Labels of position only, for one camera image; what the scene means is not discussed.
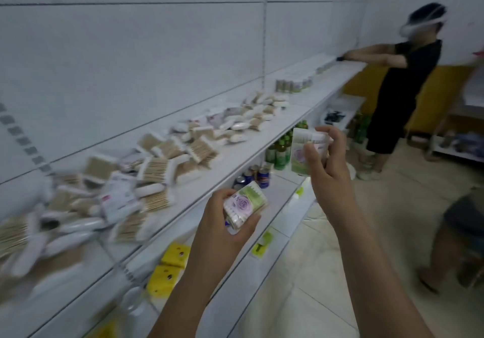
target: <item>black pants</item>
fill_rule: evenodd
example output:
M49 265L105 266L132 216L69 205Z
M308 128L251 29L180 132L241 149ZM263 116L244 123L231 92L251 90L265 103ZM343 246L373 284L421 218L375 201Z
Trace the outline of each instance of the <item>black pants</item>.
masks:
M368 127L366 149L381 155L393 153L415 108L414 97L401 100L398 95L392 97L391 94L380 92L377 109Z

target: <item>tiled floor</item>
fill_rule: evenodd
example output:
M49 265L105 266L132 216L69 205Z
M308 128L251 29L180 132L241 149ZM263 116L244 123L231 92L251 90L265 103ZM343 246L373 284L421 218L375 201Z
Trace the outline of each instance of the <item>tiled floor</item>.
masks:
M348 161L354 162L354 153ZM466 291L451 275L434 296L414 276L428 260L443 211L482 183L480 170L452 160L427 162L404 142L381 181L354 182L360 207L437 338L484 334L484 287ZM358 336L336 235L317 204L306 216L242 316L236 336Z

